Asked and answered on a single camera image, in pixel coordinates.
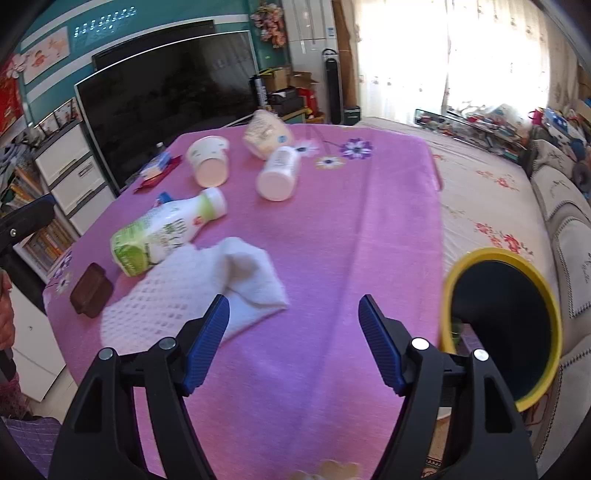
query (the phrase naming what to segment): tower fan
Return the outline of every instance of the tower fan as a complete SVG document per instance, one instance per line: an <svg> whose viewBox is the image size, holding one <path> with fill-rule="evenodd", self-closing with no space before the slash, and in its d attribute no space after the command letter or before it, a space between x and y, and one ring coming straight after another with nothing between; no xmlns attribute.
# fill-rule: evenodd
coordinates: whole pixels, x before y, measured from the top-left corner
<svg viewBox="0 0 591 480"><path fill-rule="evenodd" d="M343 123L343 90L340 82L339 54L332 48L325 48L322 51L322 61L329 97L330 123L341 125Z"/></svg>

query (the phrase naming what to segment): table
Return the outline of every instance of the table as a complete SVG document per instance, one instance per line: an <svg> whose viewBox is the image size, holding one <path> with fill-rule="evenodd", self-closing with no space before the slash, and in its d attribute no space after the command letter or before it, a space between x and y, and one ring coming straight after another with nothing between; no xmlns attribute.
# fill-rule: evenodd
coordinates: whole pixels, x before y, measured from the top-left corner
<svg viewBox="0 0 591 480"><path fill-rule="evenodd" d="M323 459L360 463L369 478L402 399L382 382L357 305L371 293L412 335L437 341L442 241L433 160L427 144L410 135L293 125L305 155L297 190L290 200L268 202L255 191L262 162L243 146L244 128L185 134L168 150L181 155L212 134L230 141L230 178L221 187L228 215L207 224L194 244L236 235L266 249L291 306L223 343L187 409L220 480L288 479L294 470L315 473ZM115 284L109 303L121 299L138 277L125 277L112 261L111 235L161 192L182 199L200 191L185 161L153 190L133 189L73 245L44 292L78 383L102 345L100 317L74 312L72 288L94 261ZM161 473L142 390L137 410L148 466Z"/></svg>

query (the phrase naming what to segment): black tv screen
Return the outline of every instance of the black tv screen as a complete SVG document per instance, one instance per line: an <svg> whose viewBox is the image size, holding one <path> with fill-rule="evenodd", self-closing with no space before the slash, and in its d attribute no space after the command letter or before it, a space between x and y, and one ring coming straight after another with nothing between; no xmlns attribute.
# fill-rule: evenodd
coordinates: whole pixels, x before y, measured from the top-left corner
<svg viewBox="0 0 591 480"><path fill-rule="evenodd" d="M119 189L179 135L232 124L257 105L248 31L207 35L134 55L76 85L91 137Z"/></svg>
<svg viewBox="0 0 591 480"><path fill-rule="evenodd" d="M174 27L163 28L154 32L146 33L139 37L132 38L106 50L95 53L92 56L92 64L95 66L95 72L107 68L120 60L125 60L132 55L142 53L143 51L166 45L179 40L188 40L189 38L211 35L216 32L213 20L204 20L202 22L191 22Z"/></svg>

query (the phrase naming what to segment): blue gripper pad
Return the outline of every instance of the blue gripper pad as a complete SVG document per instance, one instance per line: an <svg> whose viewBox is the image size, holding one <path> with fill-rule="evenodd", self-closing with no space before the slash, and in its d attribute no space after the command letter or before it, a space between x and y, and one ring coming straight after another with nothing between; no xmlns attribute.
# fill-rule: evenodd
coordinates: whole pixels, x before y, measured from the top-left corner
<svg viewBox="0 0 591 480"><path fill-rule="evenodd" d="M204 324L186 358L183 387L188 394L203 384L213 356L222 341L228 321L230 304L223 295L218 295L203 316Z"/></svg>
<svg viewBox="0 0 591 480"><path fill-rule="evenodd" d="M384 383L391 387L396 394L404 395L407 383L402 376L401 352L394 345L394 341L384 325L384 322L399 322L384 317L370 295L364 295L359 301L358 315L361 329ZM406 335L408 335L408 339L403 340L408 344L410 335L408 332Z"/></svg>

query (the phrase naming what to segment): white curtain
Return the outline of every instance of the white curtain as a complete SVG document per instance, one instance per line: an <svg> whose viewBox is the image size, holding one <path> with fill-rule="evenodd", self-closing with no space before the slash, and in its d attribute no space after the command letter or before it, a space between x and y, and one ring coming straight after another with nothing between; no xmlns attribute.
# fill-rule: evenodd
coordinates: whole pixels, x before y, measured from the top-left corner
<svg viewBox="0 0 591 480"><path fill-rule="evenodd" d="M544 14L530 0L448 2L447 104L507 103L524 118L546 106L550 60Z"/></svg>
<svg viewBox="0 0 591 480"><path fill-rule="evenodd" d="M560 102L572 95L576 58L551 68L547 20L530 0L353 1L366 116L412 123L416 108L506 103L526 118L548 104L551 72L562 67L570 73L555 90ZM572 52L554 38L560 54Z"/></svg>
<svg viewBox="0 0 591 480"><path fill-rule="evenodd" d="M550 52L550 108L565 111L579 96L577 56L562 32L552 20L547 20L548 50Z"/></svg>
<svg viewBox="0 0 591 480"><path fill-rule="evenodd" d="M445 0L357 0L359 97L365 116L412 123L445 89Z"/></svg>

